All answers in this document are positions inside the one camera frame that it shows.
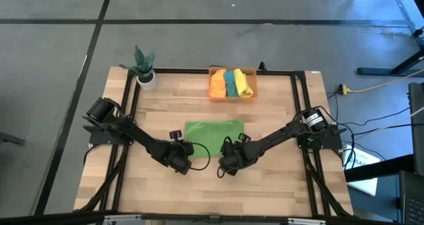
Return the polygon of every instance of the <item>gray floor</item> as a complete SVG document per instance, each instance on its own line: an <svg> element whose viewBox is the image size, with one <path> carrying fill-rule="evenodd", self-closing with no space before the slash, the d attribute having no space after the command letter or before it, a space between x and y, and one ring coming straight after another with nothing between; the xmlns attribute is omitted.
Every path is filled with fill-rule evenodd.
<svg viewBox="0 0 424 225"><path fill-rule="evenodd" d="M102 2L0 0L0 18L97 18ZM111 0L106 18L400 20L402 15L394 0ZM0 217L31 213L92 32L93 25L0 25L0 131L27 140L24 147L0 148ZM393 80L358 76L355 69L392 68L418 50L409 29L400 27L104 25L47 213L72 210L89 138L81 116L101 96L109 67L133 63L135 44L156 53L158 68L256 67L265 61L269 69L319 70L328 92L340 83L361 89ZM364 122L408 107L407 84L412 81L423 80L339 97L339 121ZM335 114L334 99L330 103ZM385 126L405 115L352 129ZM386 158L412 152L410 128L358 142Z"/></svg>

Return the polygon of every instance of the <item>desk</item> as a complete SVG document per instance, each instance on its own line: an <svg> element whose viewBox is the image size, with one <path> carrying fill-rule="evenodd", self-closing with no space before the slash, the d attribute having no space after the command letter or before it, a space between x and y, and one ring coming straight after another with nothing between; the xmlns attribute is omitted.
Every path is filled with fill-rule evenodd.
<svg viewBox="0 0 424 225"><path fill-rule="evenodd" d="M187 120L244 120L245 133L258 140L281 128L295 114L289 77L258 76L255 103L214 103L207 98L208 75L157 73L158 88L140 91L135 119L153 137L169 140L169 131L181 129ZM319 72L306 72L312 106L328 108ZM103 96L120 102L127 71L112 67ZM133 94L133 79L130 95ZM102 184L111 146L99 146L87 157L74 208L81 208ZM203 167L207 159L190 159L193 167ZM345 210L352 213L340 158L331 150L321 150L328 188ZM252 216L311 216L301 150L295 139L267 152L255 165L232 177L217 177L218 158L204 171L183 176L150 158L137 143L130 146L119 212L158 214L222 214ZM114 184L109 191L111 207ZM321 195L315 185L318 209Z"/></svg>

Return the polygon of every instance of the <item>white pot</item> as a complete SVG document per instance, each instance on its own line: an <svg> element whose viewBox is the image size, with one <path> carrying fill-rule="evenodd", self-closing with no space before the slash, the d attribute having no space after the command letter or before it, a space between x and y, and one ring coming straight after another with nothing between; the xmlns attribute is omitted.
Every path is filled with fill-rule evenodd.
<svg viewBox="0 0 424 225"><path fill-rule="evenodd" d="M154 71L153 71L153 79L150 82L142 83L138 79L138 76L137 76L137 82L141 86L141 88L146 90L146 91L151 91L158 86L158 78L156 77L156 73L154 73Z"/></svg>

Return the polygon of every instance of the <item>black table leg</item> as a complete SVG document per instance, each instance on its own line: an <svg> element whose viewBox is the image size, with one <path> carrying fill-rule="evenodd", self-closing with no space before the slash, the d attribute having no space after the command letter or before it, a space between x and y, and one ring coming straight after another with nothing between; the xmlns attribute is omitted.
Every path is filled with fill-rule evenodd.
<svg viewBox="0 0 424 225"><path fill-rule="evenodd" d="M10 142L16 145L23 145L25 143L25 140L17 138L16 136L6 134L4 132L0 132L0 144L2 142Z"/></svg>
<svg viewBox="0 0 424 225"><path fill-rule="evenodd" d="M407 76L419 71L418 69L410 68L420 62L422 57L424 57L424 50L418 51L394 69L359 67L357 72L359 75ZM414 77L424 77L424 73L418 73L417 75L414 75Z"/></svg>
<svg viewBox="0 0 424 225"><path fill-rule="evenodd" d="M348 169L344 171L344 176L346 176L346 182L353 182L393 175L399 173L400 170L414 171L413 154Z"/></svg>

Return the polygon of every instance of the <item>orange bin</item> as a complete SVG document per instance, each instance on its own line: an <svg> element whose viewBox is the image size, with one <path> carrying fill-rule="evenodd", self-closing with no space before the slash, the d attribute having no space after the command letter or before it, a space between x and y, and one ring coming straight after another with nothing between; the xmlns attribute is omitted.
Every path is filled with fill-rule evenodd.
<svg viewBox="0 0 424 225"><path fill-rule="evenodd" d="M225 98L213 98L211 97L211 77L215 74L218 69L234 70L240 69L243 73L246 74L247 83L249 87L253 90L253 95L249 98L244 97L225 97ZM254 102L258 97L258 80L256 78L256 69L253 67L216 67L212 66L209 68L209 91L208 96L211 101L215 102Z"/></svg>

